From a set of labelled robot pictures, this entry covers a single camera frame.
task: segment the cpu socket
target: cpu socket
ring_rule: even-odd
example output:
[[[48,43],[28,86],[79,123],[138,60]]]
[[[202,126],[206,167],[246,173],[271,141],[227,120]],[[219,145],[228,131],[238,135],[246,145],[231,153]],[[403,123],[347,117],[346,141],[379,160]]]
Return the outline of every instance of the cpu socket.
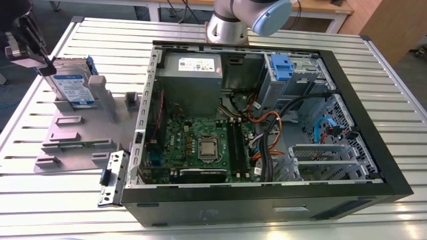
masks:
[[[219,139],[214,135],[203,135],[198,138],[198,158],[206,164],[219,159]]]

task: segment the slotted aluminum surface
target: slotted aluminum surface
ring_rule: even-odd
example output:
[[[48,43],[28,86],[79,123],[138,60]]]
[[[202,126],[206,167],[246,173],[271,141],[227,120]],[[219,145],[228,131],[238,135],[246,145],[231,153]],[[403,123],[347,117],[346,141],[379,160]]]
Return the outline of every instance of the slotted aluminum surface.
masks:
[[[204,27],[86,18],[72,23],[55,51],[91,55],[115,95],[142,91],[152,40],[204,41]],[[325,49],[335,53],[415,194],[329,221],[144,228],[124,208],[98,208],[102,170],[34,174],[48,132],[55,94],[40,78],[0,135],[0,236],[106,239],[427,239],[426,112],[402,81],[358,36],[250,32],[250,44]]]

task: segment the power supply label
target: power supply label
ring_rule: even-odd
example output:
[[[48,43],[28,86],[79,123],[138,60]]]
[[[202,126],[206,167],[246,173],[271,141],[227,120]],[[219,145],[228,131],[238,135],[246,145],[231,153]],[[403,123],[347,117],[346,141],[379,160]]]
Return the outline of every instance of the power supply label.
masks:
[[[83,108],[94,104],[95,99],[91,90],[84,86],[86,80],[82,75],[55,75],[58,86],[68,101]]]
[[[212,58],[180,58],[179,71],[215,72],[215,60]]]

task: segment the green circuit board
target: green circuit board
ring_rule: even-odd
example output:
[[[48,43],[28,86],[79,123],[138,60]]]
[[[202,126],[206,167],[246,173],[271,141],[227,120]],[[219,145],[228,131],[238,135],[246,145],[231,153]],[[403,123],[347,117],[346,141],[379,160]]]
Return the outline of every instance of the green circuit board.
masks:
[[[250,122],[242,122],[240,128],[244,137],[254,132],[254,125]],[[218,143],[215,146],[218,158],[214,161],[203,161],[199,159],[199,142],[206,139],[214,139]],[[170,119],[166,129],[163,155],[150,155],[151,160],[156,158],[156,166],[151,168],[152,181],[156,184],[168,184],[171,169],[192,168],[227,170],[226,182],[230,183],[258,182],[259,176],[254,175],[254,167],[250,167],[251,157],[248,156],[247,148],[244,148],[244,156],[247,160],[248,177],[238,177],[231,171],[227,120]]]

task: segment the ram slot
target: ram slot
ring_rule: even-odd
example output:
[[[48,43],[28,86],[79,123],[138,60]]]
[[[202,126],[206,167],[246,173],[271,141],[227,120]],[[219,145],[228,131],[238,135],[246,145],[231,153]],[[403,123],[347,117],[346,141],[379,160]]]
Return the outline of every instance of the ram slot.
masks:
[[[244,146],[244,136],[242,132],[242,125],[236,123],[234,125],[234,139],[235,139],[235,150],[236,150],[236,160],[238,160],[238,172],[242,176],[248,172],[248,163],[246,155],[246,146]]]
[[[228,156],[230,156],[230,168],[231,173],[235,175],[239,172],[238,168],[238,150],[236,150],[236,140],[235,140],[235,124],[227,122],[227,142],[228,142]]]

